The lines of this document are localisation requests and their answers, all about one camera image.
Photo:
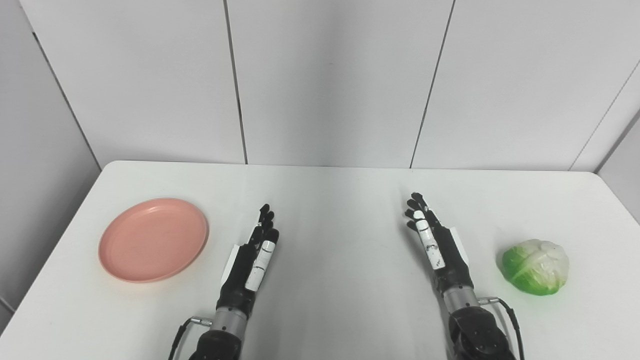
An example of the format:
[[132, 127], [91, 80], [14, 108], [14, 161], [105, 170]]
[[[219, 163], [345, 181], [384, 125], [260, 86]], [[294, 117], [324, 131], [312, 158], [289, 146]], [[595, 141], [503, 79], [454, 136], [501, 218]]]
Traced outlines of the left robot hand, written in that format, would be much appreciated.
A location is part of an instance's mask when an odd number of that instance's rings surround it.
[[221, 286], [216, 309], [238, 310], [250, 317], [266, 270], [278, 244], [275, 213], [269, 203], [259, 209], [259, 217], [249, 240], [237, 248], [228, 276]]

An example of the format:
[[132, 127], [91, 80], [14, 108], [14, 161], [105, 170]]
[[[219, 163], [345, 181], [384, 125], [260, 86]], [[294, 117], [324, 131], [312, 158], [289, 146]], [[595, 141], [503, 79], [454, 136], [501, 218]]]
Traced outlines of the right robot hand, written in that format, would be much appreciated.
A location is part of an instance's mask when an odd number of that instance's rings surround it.
[[418, 235], [438, 292], [443, 295], [450, 289], [473, 289], [470, 269], [450, 228], [439, 221], [422, 194], [412, 193], [406, 203], [407, 227]]

